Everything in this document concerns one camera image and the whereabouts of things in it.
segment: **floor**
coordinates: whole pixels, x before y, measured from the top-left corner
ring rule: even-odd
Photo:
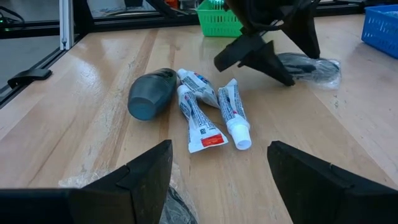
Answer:
[[[52,65],[51,78],[0,110],[0,187],[57,187],[171,139],[201,223],[292,223],[267,163],[275,140],[397,189],[398,63],[361,42],[363,21],[316,19],[322,56],[342,64],[334,91],[286,88],[248,68],[219,73],[213,57],[231,39],[203,37],[198,26],[89,34]],[[266,38],[277,52],[299,52],[280,32]],[[126,109],[131,83],[162,67],[194,70],[215,88],[237,79],[252,148],[230,143],[190,154],[176,96],[157,119],[134,119]],[[201,108],[231,141],[220,111]]]

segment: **dark blue plastic bottle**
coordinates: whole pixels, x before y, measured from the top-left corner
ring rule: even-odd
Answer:
[[[170,103],[177,85],[177,73],[161,68],[139,77],[130,88],[127,108],[142,121],[154,119]]]

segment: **blue plastic crate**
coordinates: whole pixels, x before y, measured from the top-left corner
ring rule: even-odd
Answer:
[[[367,7],[362,41],[398,58],[398,5]]]

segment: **white toothpaste tube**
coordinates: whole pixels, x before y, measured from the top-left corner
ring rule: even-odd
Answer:
[[[209,80],[196,72],[187,71],[183,68],[177,71],[177,75],[181,83],[191,89],[197,98],[210,106],[220,108],[216,93]]]
[[[188,150],[198,152],[211,146],[228,143],[226,136],[199,108],[196,96],[185,85],[177,88],[178,104],[188,120]]]
[[[239,96],[238,83],[235,79],[218,89],[218,101],[221,115],[228,132],[234,139],[236,148],[239,150],[249,149],[251,147],[250,124],[246,120],[242,100]]]

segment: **green basket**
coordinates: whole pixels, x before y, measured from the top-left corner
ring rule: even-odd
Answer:
[[[201,30],[207,37],[239,37],[242,24],[231,10],[223,9],[223,1],[204,0],[197,9]]]

